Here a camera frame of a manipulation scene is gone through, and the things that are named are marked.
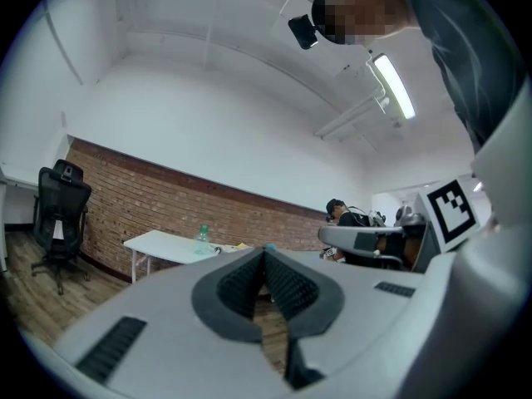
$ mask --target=brick wall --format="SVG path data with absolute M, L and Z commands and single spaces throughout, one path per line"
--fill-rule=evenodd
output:
M 83 251 L 131 274 L 122 242 L 152 229 L 192 238 L 202 224 L 212 242 L 276 244 L 319 250 L 324 214 L 249 194 L 75 140 L 67 159 L 84 170 L 92 187 Z M 168 264 L 158 261 L 155 269 Z

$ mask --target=fluorescent light fixture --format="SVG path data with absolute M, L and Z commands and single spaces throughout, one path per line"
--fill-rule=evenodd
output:
M 399 74 L 397 74 L 396 69 L 393 67 L 388 57 L 386 55 L 379 55 L 373 60 L 373 63 L 392 89 L 405 118 L 409 119 L 416 116 L 414 106 L 412 106 L 410 97 L 408 97 L 408 93 L 406 93 L 405 86 L 402 84 Z

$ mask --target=water bottle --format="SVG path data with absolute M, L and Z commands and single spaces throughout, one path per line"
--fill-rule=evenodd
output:
M 199 233 L 194 237 L 194 253 L 209 253 L 209 226 L 202 224 Z

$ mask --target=cap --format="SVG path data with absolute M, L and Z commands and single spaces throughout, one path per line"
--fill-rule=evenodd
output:
M 334 207 L 336 207 L 337 205 L 342 206 L 345 204 L 339 199 L 331 199 L 325 207 L 325 209 L 327 210 L 327 214 L 333 214 Z

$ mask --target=vent grille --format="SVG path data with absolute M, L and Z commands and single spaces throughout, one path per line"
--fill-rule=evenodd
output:
M 416 292 L 415 288 L 404 287 L 402 285 L 397 285 L 396 283 L 378 283 L 375 288 L 386 291 L 387 293 L 408 298 L 412 297 Z
M 123 317 L 79 361 L 76 368 L 95 382 L 105 383 L 144 329 L 146 322 Z

